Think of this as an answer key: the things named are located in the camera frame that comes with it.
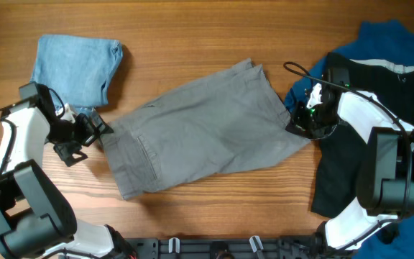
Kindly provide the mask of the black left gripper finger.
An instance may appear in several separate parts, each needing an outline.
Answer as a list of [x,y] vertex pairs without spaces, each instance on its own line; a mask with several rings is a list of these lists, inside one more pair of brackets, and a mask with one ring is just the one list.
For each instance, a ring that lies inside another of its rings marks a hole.
[[74,140],[83,146],[88,147],[102,135],[113,132],[97,111],[92,111],[89,115],[80,113],[75,118]]
[[88,156],[81,151],[82,145],[79,142],[57,143],[54,144],[53,149],[67,167],[71,167],[88,158]]

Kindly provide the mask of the grey shorts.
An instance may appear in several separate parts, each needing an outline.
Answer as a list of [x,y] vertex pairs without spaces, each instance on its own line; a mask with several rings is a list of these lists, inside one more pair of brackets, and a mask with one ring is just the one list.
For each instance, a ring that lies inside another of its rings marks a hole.
[[115,119],[101,141],[121,197],[131,199],[277,165],[308,144],[289,122],[262,66],[247,59]]

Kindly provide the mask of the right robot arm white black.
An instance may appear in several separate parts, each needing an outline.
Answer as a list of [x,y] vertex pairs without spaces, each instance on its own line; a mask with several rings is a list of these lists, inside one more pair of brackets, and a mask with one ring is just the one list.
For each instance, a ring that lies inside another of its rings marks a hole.
[[287,130],[326,146],[330,197],[349,195],[301,245],[312,256],[350,256],[414,215],[414,72],[335,65],[310,82]]

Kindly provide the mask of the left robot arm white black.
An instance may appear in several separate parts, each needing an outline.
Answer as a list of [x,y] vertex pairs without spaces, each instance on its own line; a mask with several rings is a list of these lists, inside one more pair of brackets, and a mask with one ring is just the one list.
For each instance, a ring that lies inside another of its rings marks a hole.
[[84,114],[58,118],[44,104],[2,108],[0,146],[0,254],[4,258],[135,258],[137,251],[108,225],[76,219],[73,209],[41,168],[46,142],[66,165],[100,131]]

